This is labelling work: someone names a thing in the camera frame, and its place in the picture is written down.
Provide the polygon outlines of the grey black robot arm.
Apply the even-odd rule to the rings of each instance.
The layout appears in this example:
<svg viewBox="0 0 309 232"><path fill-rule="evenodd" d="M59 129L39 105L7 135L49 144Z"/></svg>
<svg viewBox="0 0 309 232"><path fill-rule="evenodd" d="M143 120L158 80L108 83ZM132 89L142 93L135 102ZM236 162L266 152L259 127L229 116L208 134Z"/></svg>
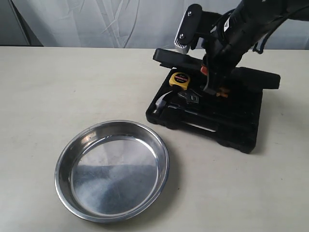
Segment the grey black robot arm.
<svg viewBox="0 0 309 232"><path fill-rule="evenodd" d="M269 37L286 20L308 21L307 0L242 0L214 20L202 21L202 47L206 54L201 72L207 77L204 91L215 94L242 56L253 49L261 54Z"/></svg>

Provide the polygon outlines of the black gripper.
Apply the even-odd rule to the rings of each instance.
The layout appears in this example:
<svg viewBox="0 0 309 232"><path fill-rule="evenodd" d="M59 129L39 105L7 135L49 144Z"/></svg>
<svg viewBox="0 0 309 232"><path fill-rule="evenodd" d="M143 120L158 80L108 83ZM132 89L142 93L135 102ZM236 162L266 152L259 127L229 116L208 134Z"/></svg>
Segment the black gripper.
<svg viewBox="0 0 309 232"><path fill-rule="evenodd" d="M203 91L216 95L216 82L221 82L244 54L244 10L232 9L225 14L203 11L196 34L203 38L206 52L200 69L206 75Z"/></svg>

